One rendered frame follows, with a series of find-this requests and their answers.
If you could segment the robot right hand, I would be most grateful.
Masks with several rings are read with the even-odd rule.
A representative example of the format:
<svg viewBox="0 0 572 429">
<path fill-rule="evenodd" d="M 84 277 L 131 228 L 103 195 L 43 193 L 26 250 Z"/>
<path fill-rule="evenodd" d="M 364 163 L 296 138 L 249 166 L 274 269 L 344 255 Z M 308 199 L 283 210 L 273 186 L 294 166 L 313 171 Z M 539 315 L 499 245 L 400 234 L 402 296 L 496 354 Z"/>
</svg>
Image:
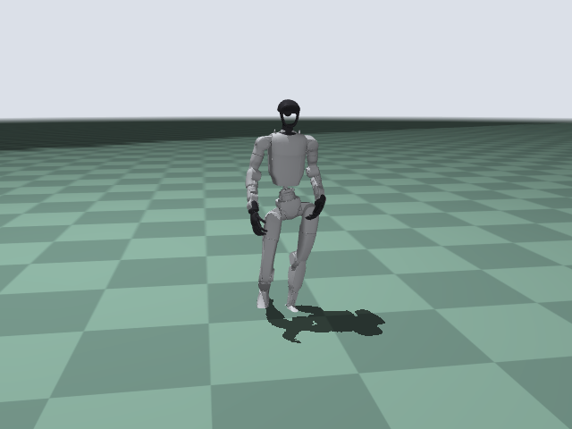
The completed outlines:
<svg viewBox="0 0 572 429">
<path fill-rule="evenodd" d="M 268 231 L 268 230 L 265 230 L 260 224 L 260 221 L 262 223 L 266 223 L 266 221 L 263 220 L 258 214 L 258 211 L 259 211 L 258 204 L 255 200 L 253 200 L 251 202 L 251 204 L 252 204 L 252 208 L 248 210 L 248 213 L 250 214 L 250 221 L 251 221 L 253 232 L 257 236 L 266 235 L 266 233 L 264 233 L 263 231 Z"/>
</svg>

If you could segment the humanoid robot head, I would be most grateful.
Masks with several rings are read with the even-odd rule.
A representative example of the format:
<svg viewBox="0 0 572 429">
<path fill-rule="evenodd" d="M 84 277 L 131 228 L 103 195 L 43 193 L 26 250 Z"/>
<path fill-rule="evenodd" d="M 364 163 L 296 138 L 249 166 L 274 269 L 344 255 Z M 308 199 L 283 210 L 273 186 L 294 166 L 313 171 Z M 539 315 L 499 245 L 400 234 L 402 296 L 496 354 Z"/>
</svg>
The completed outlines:
<svg viewBox="0 0 572 429">
<path fill-rule="evenodd" d="M 280 133 L 284 135 L 295 135 L 296 133 L 292 131 L 293 127 L 297 124 L 299 119 L 299 111 L 300 111 L 299 105 L 293 100 L 286 99 L 280 102 L 277 110 L 280 113 L 282 119 L 282 130 L 285 130 L 285 132 L 280 132 Z M 287 124 L 284 121 L 283 114 L 286 116 L 290 116 L 291 114 L 296 114 L 295 122 L 292 124 Z"/>
</svg>

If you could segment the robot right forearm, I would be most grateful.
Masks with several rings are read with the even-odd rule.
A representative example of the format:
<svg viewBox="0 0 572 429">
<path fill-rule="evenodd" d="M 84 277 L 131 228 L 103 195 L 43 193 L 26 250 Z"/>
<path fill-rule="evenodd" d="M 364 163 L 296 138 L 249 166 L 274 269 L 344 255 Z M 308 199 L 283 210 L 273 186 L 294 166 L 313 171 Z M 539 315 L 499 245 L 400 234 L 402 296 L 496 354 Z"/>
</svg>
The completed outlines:
<svg viewBox="0 0 572 429">
<path fill-rule="evenodd" d="M 258 183 L 256 181 L 252 180 L 252 169 L 248 169 L 247 171 L 247 175 L 246 175 L 246 188 L 247 188 L 247 209 L 251 209 L 252 208 L 252 204 L 251 202 L 253 200 L 255 200 L 258 204 L 258 193 L 257 193 L 257 188 L 258 188 Z M 258 204 L 259 206 L 259 204 Z"/>
</svg>

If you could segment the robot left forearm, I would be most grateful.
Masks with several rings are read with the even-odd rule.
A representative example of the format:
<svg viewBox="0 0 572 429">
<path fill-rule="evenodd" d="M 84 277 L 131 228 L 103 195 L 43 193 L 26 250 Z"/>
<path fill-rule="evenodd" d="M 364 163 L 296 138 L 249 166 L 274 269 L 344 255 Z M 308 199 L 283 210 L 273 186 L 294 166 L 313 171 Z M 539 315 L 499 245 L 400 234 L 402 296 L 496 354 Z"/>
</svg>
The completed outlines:
<svg viewBox="0 0 572 429">
<path fill-rule="evenodd" d="M 317 169 L 318 169 L 318 176 L 313 176 L 313 178 L 310 179 L 314 191 L 315 200 L 318 200 L 321 197 L 321 195 L 324 195 L 324 188 L 318 166 Z"/>
</svg>

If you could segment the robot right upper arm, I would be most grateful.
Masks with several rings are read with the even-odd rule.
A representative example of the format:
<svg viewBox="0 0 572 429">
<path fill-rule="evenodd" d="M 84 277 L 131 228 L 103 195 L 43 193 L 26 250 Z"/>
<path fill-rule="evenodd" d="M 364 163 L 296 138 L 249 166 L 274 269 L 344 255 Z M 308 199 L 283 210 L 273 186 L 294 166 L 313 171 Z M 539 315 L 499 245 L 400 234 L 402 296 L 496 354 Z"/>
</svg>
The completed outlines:
<svg viewBox="0 0 572 429">
<path fill-rule="evenodd" d="M 264 152 L 271 146 L 272 136 L 263 136 L 256 139 L 249 162 L 249 169 L 252 169 L 252 180 L 260 181 L 261 172 L 258 170 L 264 158 Z"/>
</svg>

